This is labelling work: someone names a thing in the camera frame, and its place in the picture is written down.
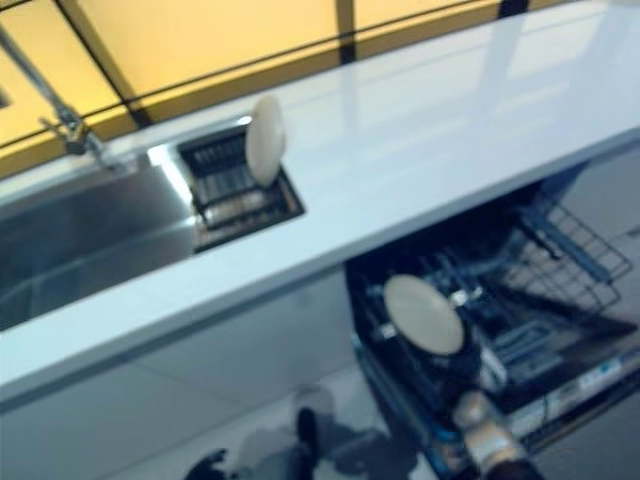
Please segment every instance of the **round plate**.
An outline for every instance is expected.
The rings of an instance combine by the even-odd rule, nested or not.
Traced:
[[[246,144],[247,163],[253,179],[268,187],[278,176],[285,149],[285,129],[278,100],[267,95],[256,103]]]
[[[394,275],[384,286],[384,304],[396,329],[418,348],[436,355],[452,355],[462,348],[462,320],[424,280]]]

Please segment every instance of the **open dishwasher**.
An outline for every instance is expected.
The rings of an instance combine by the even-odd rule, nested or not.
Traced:
[[[360,366],[441,479],[486,473],[454,414],[470,391],[529,453],[637,391],[636,326],[604,315],[632,264],[558,202],[566,185],[538,182],[347,264]],[[454,312],[464,335],[453,352],[425,348],[394,318],[401,283]],[[411,321],[437,314],[431,300]]]

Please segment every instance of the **cabinet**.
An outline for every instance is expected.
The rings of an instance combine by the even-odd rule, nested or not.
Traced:
[[[335,269],[134,362],[255,407],[353,361],[350,331]]]
[[[140,367],[118,365],[0,417],[0,477],[98,478],[240,410]]]

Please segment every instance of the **dish rack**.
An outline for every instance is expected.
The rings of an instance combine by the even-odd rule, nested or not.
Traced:
[[[245,153],[247,126],[215,132],[177,146],[194,179],[200,213],[197,252],[257,232],[304,213],[282,169],[267,188],[249,171]]]
[[[350,261],[356,353],[436,473],[474,478],[450,409],[478,386],[401,335],[384,335],[386,281],[415,275],[449,299],[508,372],[506,388],[489,393],[535,451],[637,388],[640,351],[621,346],[635,326],[603,316],[631,269],[552,194],[530,186]]]

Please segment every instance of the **stainless steel sink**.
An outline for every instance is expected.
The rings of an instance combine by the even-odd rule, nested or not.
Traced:
[[[268,189],[236,181],[244,151],[228,145],[239,135],[244,127],[160,145],[133,172],[0,207],[0,330],[302,213],[284,172]],[[225,175],[233,185],[208,188]]]
[[[0,212],[0,329],[196,247],[193,210],[161,166],[12,207],[13,214]]]

